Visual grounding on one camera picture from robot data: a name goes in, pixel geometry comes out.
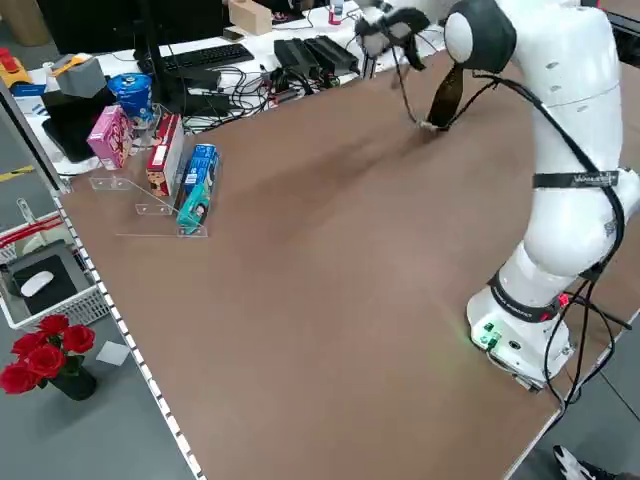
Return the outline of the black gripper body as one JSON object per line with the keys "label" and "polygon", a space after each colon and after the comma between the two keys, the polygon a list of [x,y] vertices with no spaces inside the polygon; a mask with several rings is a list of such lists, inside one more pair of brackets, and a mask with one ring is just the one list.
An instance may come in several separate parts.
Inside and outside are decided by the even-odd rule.
{"label": "black gripper body", "polygon": [[416,8],[400,8],[387,17],[387,35],[394,47],[400,47],[409,65],[415,70],[424,70],[425,65],[418,53],[416,36],[429,26],[426,15]]}

